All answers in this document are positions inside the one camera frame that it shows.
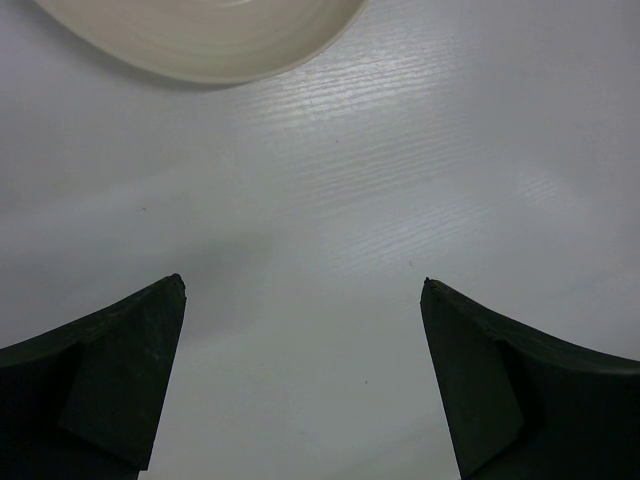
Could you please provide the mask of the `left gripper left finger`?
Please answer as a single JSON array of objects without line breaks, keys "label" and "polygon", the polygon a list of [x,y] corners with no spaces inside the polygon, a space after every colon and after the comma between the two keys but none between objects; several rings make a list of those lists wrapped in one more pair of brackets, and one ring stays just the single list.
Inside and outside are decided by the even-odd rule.
[{"label": "left gripper left finger", "polygon": [[136,479],[149,467],[186,310],[173,274],[1,351],[4,479]]}]

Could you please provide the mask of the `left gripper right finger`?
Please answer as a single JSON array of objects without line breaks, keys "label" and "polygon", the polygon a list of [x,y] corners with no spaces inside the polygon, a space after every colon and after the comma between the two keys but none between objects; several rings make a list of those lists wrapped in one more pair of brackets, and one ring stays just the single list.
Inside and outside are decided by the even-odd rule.
[{"label": "left gripper right finger", "polygon": [[427,279],[421,315],[463,479],[636,479],[639,364]]}]

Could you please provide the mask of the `cream plate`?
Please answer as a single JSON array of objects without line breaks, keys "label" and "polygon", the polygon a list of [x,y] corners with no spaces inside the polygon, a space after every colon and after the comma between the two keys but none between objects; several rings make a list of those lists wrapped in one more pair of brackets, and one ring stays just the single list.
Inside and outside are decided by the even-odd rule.
[{"label": "cream plate", "polygon": [[129,65],[196,84],[242,84],[294,69],[339,39],[364,1],[48,0],[39,7]]}]

